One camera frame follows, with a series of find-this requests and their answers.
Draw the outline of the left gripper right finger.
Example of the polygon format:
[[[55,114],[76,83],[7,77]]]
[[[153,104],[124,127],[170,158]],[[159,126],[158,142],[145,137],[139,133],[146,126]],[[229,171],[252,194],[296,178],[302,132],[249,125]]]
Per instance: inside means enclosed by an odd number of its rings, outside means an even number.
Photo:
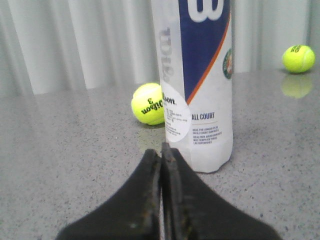
[[[166,142],[161,150],[164,232],[167,240],[279,240],[273,227],[211,190]]]

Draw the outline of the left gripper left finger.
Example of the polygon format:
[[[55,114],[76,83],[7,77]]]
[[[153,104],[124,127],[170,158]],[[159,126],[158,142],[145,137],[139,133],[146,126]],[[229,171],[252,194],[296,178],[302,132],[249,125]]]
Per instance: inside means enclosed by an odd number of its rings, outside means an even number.
[[[147,149],[123,186],[96,210],[65,227],[58,240],[158,240],[161,159]]]

